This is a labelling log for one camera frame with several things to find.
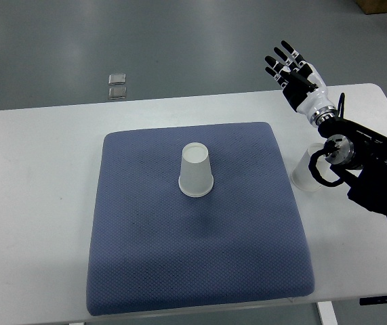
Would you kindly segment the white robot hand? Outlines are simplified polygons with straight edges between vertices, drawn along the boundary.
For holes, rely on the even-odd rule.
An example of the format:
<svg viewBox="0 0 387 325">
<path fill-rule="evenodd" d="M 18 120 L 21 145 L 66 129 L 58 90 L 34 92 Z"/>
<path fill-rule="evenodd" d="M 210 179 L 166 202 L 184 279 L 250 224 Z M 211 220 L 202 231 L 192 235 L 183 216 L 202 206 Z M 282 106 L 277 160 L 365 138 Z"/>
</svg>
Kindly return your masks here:
<svg viewBox="0 0 387 325">
<path fill-rule="evenodd" d="M 274 48 L 274 52 L 284 65 L 272 56 L 266 56 L 265 71 L 281 86 L 291 108 L 303 114 L 310 124 L 321 124 L 336 117 L 338 109 L 328 98 L 327 86 L 316 68 L 285 40 L 281 41 L 281 45 L 289 56 L 278 47 Z"/>
</svg>

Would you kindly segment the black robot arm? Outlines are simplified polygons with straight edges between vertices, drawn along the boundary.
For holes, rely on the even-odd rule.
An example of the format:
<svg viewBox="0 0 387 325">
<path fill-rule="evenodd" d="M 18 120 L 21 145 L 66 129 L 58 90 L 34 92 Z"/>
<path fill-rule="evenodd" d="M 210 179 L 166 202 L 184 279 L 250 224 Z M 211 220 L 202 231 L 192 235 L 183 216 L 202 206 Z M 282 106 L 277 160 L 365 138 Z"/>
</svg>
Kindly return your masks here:
<svg viewBox="0 0 387 325">
<path fill-rule="evenodd" d="M 318 71 L 288 42 L 274 52 L 265 57 L 266 72 L 326 140 L 308 163 L 313 178 L 330 188 L 346 183 L 351 201 L 387 219 L 387 137 L 346 119 L 345 95 L 334 104 Z"/>
</svg>

